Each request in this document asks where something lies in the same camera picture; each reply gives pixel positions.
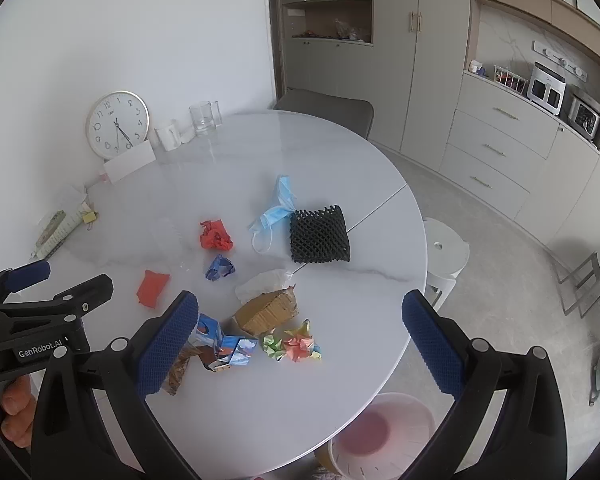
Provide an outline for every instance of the round table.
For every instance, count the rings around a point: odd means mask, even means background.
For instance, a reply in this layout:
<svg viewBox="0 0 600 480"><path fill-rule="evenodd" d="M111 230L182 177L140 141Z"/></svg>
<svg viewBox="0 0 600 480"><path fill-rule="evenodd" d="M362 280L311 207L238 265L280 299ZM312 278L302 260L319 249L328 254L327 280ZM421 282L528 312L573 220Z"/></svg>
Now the round table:
<svg viewBox="0 0 600 480"><path fill-rule="evenodd" d="M226 118L115 184L89 195L100 214L50 258L49 280L25 291L51 298L99 273L112 299L83 318L91 349L131 337L181 290L200 312L222 320L240 307L234 288L264 270L294 272L299 315L311 320L322 359L276 362L258 350L245 367L213 373L193 358L176 396L146 402L167 436L206 480L244 478L285 465L323 444L374 398L400 360L409 335L402 297L424 291L427 250L418 205L386 157L351 131L311 116L266 111ZM276 177L288 174L296 207L337 204L346 219L350 262L295 264L288 221L274 226L270 251L256 253L248 225L270 205ZM203 250L199 224L222 219L236 272L205 279L216 255ZM144 270L171 280L155 310L136 290ZM103 392L96 398L121 459L138 466Z"/></svg>

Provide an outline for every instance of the drawer handle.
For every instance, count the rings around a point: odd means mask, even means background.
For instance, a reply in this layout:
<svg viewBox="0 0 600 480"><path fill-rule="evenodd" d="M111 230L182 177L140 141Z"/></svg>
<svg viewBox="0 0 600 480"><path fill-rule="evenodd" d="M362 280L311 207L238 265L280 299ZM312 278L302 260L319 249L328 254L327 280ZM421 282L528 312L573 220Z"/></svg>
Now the drawer handle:
<svg viewBox="0 0 600 480"><path fill-rule="evenodd" d="M509 112L504 111L502 108L494 108L494 110L499 111L501 114L505 114L509 119L514 119L516 121L520 120L515 115L511 115Z"/></svg>
<svg viewBox="0 0 600 480"><path fill-rule="evenodd" d="M500 150L496 150L496 149L495 149L493 146L491 146L490 144L483 144L483 146L484 146L485 148L489 148L489 149L490 149L492 152L496 152L496 153L497 153L498 155L500 155L500 156L507 156L507 155L505 155L505 153L504 153L504 152L501 152Z"/></svg>
<svg viewBox="0 0 600 480"><path fill-rule="evenodd" d="M484 187L488 187L489 189L493 189L491 187L491 184L487 184L486 182L481 181L478 177L472 175L471 178L474 179L476 182L480 182L480 184L482 184Z"/></svg>

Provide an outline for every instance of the blue crumpled paper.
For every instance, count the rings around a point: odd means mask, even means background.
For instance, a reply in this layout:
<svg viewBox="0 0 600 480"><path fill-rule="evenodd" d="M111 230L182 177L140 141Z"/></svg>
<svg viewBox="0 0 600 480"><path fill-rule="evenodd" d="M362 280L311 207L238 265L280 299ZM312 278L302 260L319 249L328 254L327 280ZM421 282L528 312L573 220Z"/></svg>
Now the blue crumpled paper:
<svg viewBox="0 0 600 480"><path fill-rule="evenodd" d="M271 226L291 215L296 210L296 205L294 204L295 198L294 194L291 193L288 175L279 175L276 179L276 189L273 193L272 206L249 226L249 231L253 233L251 245L257 253L266 253L271 248L273 241ZM260 237L263 237L265 234L269 234L269 244L266 249L258 250L255 243L256 236L260 235Z"/></svg>
<svg viewBox="0 0 600 480"><path fill-rule="evenodd" d="M205 278L214 282L219 278L228 276L232 272L235 272L234 264L232 264L228 258L222 256L222 254L218 254L206 271Z"/></svg>

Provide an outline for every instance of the blue face mask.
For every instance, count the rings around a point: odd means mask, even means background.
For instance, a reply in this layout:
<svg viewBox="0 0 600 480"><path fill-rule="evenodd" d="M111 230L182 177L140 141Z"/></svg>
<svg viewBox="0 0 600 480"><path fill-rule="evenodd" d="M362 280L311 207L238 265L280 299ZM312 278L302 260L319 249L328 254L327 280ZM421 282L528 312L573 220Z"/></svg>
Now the blue face mask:
<svg viewBox="0 0 600 480"><path fill-rule="evenodd" d="M273 195L273 206L261 214L253 224L249 226L249 231L253 233L251 245L257 253L266 253L271 248L273 241L273 231L271 226L279 222L286 216L291 215L296 210L294 205L295 196L291 193L288 175L280 175L276 180L276 189ZM259 238L267 237L269 244L264 250L256 249L256 236Z"/></svg>

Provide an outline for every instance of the gray chair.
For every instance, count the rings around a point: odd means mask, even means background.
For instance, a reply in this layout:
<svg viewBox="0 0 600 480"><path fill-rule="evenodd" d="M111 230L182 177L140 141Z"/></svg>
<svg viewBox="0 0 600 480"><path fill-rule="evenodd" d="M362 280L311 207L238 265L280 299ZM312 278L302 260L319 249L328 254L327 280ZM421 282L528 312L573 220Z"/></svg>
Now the gray chair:
<svg viewBox="0 0 600 480"><path fill-rule="evenodd" d="M374 121L374 108L367 101L334 97L299 88L288 90L273 109L320 117L344 126L363 139L369 136Z"/></svg>

